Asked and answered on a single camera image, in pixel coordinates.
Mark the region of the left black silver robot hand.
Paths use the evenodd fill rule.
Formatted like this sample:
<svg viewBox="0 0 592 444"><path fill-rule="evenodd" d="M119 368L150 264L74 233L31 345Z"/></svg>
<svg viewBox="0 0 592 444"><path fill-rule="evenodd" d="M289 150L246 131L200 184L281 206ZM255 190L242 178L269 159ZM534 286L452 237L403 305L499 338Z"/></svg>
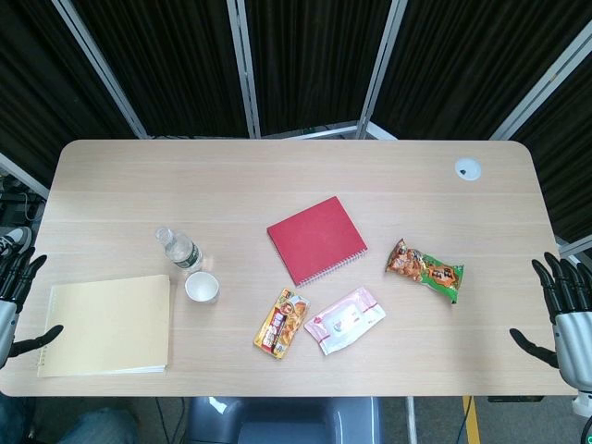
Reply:
<svg viewBox="0 0 592 444"><path fill-rule="evenodd" d="M35 248L23 253L9 253L1 257L1 367L10 358L47 346L64 329L55 325L40 337L15 341L15 332L24 303L31 291L31 285L47 256L40 255L32 260Z"/></svg>

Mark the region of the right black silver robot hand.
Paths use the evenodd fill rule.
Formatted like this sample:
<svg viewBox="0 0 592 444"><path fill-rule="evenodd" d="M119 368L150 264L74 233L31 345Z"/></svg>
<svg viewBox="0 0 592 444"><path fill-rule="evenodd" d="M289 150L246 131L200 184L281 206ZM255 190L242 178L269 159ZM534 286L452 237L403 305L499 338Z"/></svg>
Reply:
<svg viewBox="0 0 592 444"><path fill-rule="evenodd" d="M543 263L534 259L549 313L555 349L537 346L518 329L509 333L524 352L559 370L572 388L591 391L591 269L572 265L552 253L544 253Z"/></svg>

